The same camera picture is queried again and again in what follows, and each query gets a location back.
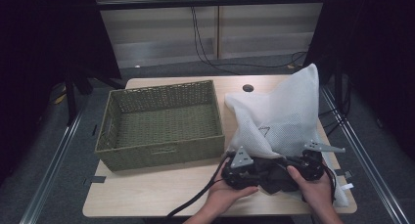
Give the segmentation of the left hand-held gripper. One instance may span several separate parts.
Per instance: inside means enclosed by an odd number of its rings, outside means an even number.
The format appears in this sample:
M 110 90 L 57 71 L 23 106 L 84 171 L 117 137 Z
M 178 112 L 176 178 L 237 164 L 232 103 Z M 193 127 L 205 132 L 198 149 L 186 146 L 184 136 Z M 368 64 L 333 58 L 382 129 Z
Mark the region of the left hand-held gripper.
M 221 177 L 228 186 L 235 190 L 259 185 L 259 174 L 254 160 L 243 147 L 230 153 L 230 158 L 222 169 Z

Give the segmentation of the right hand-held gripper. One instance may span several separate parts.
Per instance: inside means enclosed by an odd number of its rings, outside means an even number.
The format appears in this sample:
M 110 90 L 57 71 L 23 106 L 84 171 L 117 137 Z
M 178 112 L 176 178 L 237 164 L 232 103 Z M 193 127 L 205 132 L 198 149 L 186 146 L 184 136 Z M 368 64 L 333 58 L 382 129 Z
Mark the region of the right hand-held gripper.
M 306 181 L 315 181 L 319 180 L 325 171 L 322 154 L 345 151 L 345 148 L 310 141 L 303 146 L 300 156 L 286 157 L 286 164 L 295 167 Z

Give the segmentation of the white mesh laundry bag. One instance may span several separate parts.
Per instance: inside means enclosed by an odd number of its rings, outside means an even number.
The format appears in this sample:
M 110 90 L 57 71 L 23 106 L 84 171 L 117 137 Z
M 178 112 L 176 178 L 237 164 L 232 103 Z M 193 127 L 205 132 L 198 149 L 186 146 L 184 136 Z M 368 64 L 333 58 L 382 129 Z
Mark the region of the white mesh laundry bag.
M 228 93 L 225 104 L 238 124 L 227 149 L 229 156 L 243 147 L 253 160 L 282 158 L 286 162 L 286 157 L 300 156 L 310 141 L 323 143 L 317 130 L 319 76 L 314 64 L 267 93 Z M 332 200 L 336 206 L 347 206 L 346 194 L 337 187 L 331 164 L 323 161 L 323 166 L 331 179 Z

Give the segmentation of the green woven basket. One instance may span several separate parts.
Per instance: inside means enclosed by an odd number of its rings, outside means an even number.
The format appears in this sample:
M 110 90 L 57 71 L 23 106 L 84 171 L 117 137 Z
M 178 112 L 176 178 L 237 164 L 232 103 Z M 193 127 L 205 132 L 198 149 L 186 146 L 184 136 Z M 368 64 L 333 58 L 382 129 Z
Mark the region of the green woven basket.
M 114 90 L 95 155 L 111 171 L 219 157 L 225 136 L 211 80 Z

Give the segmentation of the person's right hand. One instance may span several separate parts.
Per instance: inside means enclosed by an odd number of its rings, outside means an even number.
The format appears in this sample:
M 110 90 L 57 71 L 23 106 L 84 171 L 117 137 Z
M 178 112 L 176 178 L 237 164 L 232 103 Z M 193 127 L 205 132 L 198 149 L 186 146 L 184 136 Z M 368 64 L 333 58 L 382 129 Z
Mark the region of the person's right hand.
M 307 181 L 295 167 L 289 165 L 287 170 L 316 214 L 322 215 L 326 211 L 333 210 L 331 180 L 326 173 L 319 180 Z

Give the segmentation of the person's left hand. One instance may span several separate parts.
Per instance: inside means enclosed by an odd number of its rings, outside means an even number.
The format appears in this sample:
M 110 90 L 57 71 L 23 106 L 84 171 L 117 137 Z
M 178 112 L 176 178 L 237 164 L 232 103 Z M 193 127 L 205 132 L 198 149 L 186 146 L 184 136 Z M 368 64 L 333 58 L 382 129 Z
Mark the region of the person's left hand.
M 222 179 L 218 179 L 210 187 L 201 212 L 204 217 L 215 218 L 225 213 L 237 200 L 248 197 L 257 191 L 258 187 L 256 186 L 235 190 Z

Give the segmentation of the black metal stand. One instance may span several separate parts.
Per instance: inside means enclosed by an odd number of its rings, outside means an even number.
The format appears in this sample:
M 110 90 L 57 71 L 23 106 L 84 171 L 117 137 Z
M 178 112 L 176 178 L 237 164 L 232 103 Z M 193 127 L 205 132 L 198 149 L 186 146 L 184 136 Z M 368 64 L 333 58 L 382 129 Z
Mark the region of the black metal stand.
M 125 86 L 115 82 L 110 77 L 104 76 L 99 71 L 87 67 L 70 67 L 65 68 L 65 86 L 67 103 L 69 110 L 68 125 L 71 125 L 77 117 L 77 106 L 74 96 L 74 88 L 77 88 L 82 95 L 89 95 L 93 91 L 93 87 L 89 82 L 89 78 L 93 77 L 100 82 L 113 87 L 114 89 L 124 89 Z
M 334 71 L 334 79 L 335 79 L 335 103 L 339 113 L 344 112 L 344 104 L 343 104 L 343 72 L 342 72 L 342 64 L 340 62 L 336 62 L 336 67 Z

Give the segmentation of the black curtain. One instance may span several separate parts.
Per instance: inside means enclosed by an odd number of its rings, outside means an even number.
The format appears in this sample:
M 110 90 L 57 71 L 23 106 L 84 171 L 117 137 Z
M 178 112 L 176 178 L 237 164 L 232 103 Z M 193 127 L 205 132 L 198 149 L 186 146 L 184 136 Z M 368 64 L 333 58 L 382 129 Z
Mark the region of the black curtain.
M 0 0 L 0 186 L 37 131 L 52 88 L 119 78 L 96 0 Z
M 348 75 L 415 160 L 415 0 L 326 0 L 304 63 Z

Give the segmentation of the black horizontal bar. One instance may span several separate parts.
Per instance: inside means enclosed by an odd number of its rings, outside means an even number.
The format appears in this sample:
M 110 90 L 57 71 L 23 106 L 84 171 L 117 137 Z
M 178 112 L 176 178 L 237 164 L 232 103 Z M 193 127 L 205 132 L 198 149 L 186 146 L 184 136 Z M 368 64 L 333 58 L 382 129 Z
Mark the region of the black horizontal bar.
M 140 10 L 187 7 L 245 6 L 273 4 L 323 3 L 327 0 L 153 0 L 127 2 L 101 2 L 97 4 L 100 11 Z

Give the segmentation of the metal floor rail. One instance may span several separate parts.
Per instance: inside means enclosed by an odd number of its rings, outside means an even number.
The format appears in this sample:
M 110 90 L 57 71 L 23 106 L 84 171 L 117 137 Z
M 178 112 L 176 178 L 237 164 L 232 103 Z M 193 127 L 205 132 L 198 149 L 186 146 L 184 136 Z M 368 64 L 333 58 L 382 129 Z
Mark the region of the metal floor rail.
M 341 126 L 348 143 L 362 164 L 362 167 L 365 170 L 378 197 L 392 218 L 392 222 L 394 224 L 410 224 L 410 221 L 404 213 L 402 206 L 392 193 L 392 190 L 389 188 L 382 175 L 379 173 L 379 170 L 376 168 L 373 160 L 367 154 L 362 142 L 356 135 L 348 119 L 338 112 L 332 92 L 325 86 L 321 88 L 321 92 L 330 110 L 334 113 L 336 121 Z
M 70 143 L 77 131 L 78 125 L 84 115 L 84 109 L 81 109 L 71 124 L 67 127 L 60 144 L 54 153 L 54 156 L 38 186 L 35 194 L 26 207 L 23 217 L 19 224 L 36 224 L 52 190 L 54 182 L 67 155 Z

